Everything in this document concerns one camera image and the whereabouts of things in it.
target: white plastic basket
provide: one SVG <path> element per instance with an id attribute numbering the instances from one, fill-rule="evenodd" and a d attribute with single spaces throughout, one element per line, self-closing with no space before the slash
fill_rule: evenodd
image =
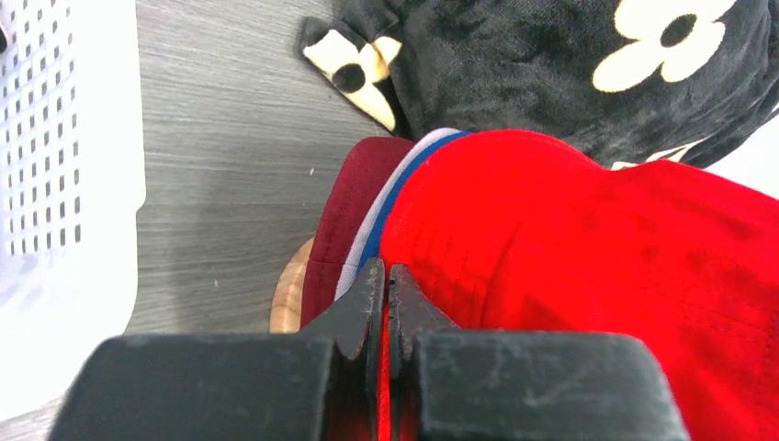
<path id="1" fill-rule="evenodd" d="M 0 420 L 60 396 L 137 291 L 134 0 L 0 0 Z"/>

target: gray wooden table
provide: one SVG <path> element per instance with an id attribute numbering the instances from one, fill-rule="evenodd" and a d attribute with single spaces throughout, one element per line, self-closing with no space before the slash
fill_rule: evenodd
<path id="1" fill-rule="evenodd" d="M 128 332 L 265 332 L 356 141 L 381 132 L 293 51 L 332 0 L 138 0 L 146 203 Z M 59 402 L 0 423 L 45 438 Z"/>

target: maroon fabric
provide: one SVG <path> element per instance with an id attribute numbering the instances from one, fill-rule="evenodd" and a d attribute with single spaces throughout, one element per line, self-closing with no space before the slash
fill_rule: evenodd
<path id="1" fill-rule="evenodd" d="M 346 156 L 324 206 L 303 281 L 300 326 L 333 304 L 352 243 L 381 188 L 414 146 L 400 138 L 368 138 Z"/>

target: wooden object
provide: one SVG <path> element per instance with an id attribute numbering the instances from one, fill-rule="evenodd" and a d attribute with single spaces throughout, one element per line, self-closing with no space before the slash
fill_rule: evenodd
<path id="1" fill-rule="evenodd" d="M 309 263 L 313 242 L 311 238 L 300 247 L 278 278 L 270 309 L 271 333 L 296 333 L 300 329 L 303 280 L 306 278 L 306 265 Z"/>

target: white surface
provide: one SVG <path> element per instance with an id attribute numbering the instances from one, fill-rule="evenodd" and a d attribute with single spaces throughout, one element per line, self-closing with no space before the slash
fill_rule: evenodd
<path id="1" fill-rule="evenodd" d="M 145 183 L 134 2 L 0 5 L 3 420 L 61 395 L 127 326 Z"/>
<path id="2" fill-rule="evenodd" d="M 762 126 L 735 152 L 706 170 L 779 198 L 779 117 Z"/>

